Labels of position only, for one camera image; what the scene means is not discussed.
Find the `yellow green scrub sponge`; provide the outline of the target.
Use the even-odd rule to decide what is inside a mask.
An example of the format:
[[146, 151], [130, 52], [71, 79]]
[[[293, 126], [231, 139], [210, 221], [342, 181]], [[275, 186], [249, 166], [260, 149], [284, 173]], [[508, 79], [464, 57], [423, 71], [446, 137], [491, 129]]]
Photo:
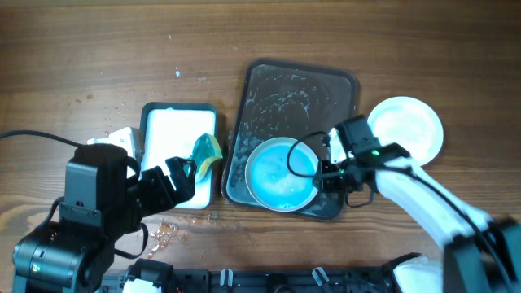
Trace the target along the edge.
[[212, 165], [223, 158], [217, 139], [208, 133], [201, 135], [195, 142], [189, 157], [196, 164], [195, 183], [203, 180]]

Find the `white plate blue streak top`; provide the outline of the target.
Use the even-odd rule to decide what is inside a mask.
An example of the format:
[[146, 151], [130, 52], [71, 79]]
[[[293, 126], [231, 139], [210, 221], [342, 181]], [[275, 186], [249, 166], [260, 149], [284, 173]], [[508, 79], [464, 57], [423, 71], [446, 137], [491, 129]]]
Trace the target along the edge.
[[311, 203], [318, 157], [294, 138], [271, 138], [249, 156], [245, 167], [247, 189], [261, 206], [275, 212], [294, 212]]

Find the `white plate blue blot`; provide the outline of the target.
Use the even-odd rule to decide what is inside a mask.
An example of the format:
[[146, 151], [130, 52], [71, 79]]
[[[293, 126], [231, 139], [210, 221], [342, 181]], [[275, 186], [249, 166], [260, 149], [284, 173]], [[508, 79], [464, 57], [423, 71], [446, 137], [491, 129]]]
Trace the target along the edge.
[[433, 161], [444, 143], [444, 129], [439, 116], [416, 98], [388, 98], [371, 111], [367, 122], [382, 145], [398, 143], [420, 165]]

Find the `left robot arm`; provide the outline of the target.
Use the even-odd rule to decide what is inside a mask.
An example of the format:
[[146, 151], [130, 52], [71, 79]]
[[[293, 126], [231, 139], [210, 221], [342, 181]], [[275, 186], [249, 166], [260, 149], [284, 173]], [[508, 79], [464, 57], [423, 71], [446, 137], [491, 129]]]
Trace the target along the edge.
[[94, 292], [125, 234], [146, 231], [142, 223], [184, 203], [195, 195], [197, 165], [173, 157], [159, 167], [141, 171], [136, 159], [111, 144], [81, 145], [68, 161], [64, 195], [13, 252], [14, 292]]

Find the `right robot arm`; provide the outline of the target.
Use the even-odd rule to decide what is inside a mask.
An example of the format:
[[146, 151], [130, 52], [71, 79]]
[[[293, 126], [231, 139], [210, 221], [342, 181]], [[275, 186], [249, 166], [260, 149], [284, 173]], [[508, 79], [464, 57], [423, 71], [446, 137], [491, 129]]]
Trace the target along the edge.
[[435, 241], [443, 260], [415, 256], [391, 270], [401, 292], [518, 292], [520, 224], [495, 220], [430, 177], [397, 143], [383, 146], [364, 116], [321, 134], [331, 158], [313, 178], [321, 191], [368, 186], [407, 212]]

